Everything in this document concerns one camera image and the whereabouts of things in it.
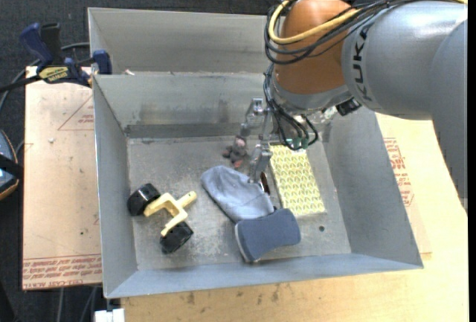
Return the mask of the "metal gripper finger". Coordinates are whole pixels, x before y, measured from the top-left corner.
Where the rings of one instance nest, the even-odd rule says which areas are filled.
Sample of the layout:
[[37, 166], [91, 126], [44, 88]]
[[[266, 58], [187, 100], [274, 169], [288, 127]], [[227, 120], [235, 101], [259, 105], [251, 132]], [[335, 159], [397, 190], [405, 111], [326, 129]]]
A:
[[261, 97], [253, 97], [245, 112], [245, 120], [241, 123], [239, 135], [247, 138], [253, 130], [262, 126], [264, 116], [263, 99]]
[[249, 161], [248, 181], [250, 183], [257, 183], [260, 181], [261, 173], [266, 171], [271, 157], [272, 152], [269, 144], [258, 144], [255, 146]]

